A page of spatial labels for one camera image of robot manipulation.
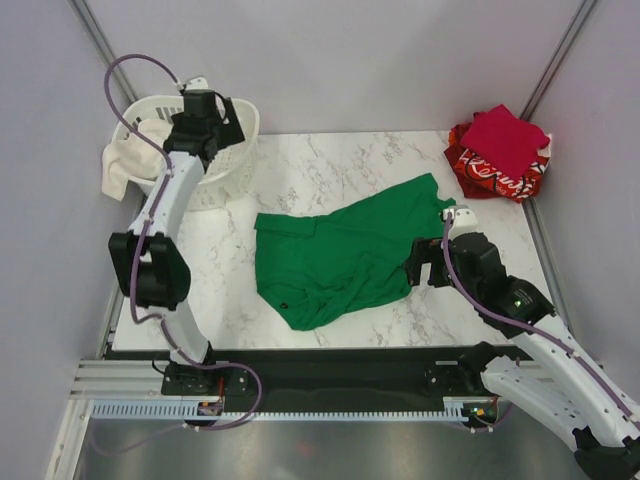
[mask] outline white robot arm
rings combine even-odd
[[[165,336],[180,346],[171,359],[202,363],[211,347],[193,318],[187,295],[191,273],[175,241],[191,194],[219,150],[244,141],[230,98],[213,90],[182,92],[184,111],[172,116],[163,149],[168,162],[147,201],[126,233],[114,233],[109,251],[120,289],[135,306],[149,312],[134,322],[158,319]],[[217,100],[224,106],[224,118]]]
[[[452,207],[443,217],[447,222],[442,247],[433,240],[430,248],[423,247],[423,260],[433,263],[429,283],[458,289],[487,324],[531,356],[561,391],[529,376],[484,342],[459,362],[470,389],[481,383],[541,422],[574,452],[590,478],[636,475],[640,470],[640,406],[578,344],[537,288],[507,276],[497,248],[474,232],[477,220],[468,207]],[[419,241],[414,242],[414,251],[416,255],[420,252]],[[416,265],[408,269],[410,283]]]

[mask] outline gray wall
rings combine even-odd
[[[67,3],[4,2],[0,59],[0,477],[35,480],[78,360],[95,353],[113,282],[107,239],[135,199],[100,193],[115,121]]]
[[[576,336],[640,398],[640,2],[600,2],[534,121],[555,134],[538,206]]]
[[[119,55],[204,74],[263,133],[432,130],[520,112],[578,0],[87,0]],[[171,92],[125,66],[142,95]]]

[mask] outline pile of folded clothes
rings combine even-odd
[[[451,129],[444,153],[465,197],[521,203],[540,190],[551,136],[499,105]]]

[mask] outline green t-shirt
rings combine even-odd
[[[258,293],[294,330],[407,296],[413,240],[442,236],[440,213],[455,203],[437,192],[427,174],[330,215],[258,214]]]

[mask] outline white plastic basket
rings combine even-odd
[[[256,168],[258,153],[256,144],[260,129],[260,114],[246,100],[232,99],[245,141],[221,150],[211,162],[207,173],[191,195],[188,210],[209,210],[223,207],[227,198],[237,198],[247,193]],[[171,122],[171,115],[183,110],[180,96],[152,95],[138,100],[124,112],[124,118],[133,126],[142,120],[159,118]],[[127,128],[118,122],[111,141],[126,140]],[[151,193],[155,180],[130,178],[137,183],[145,195]]]

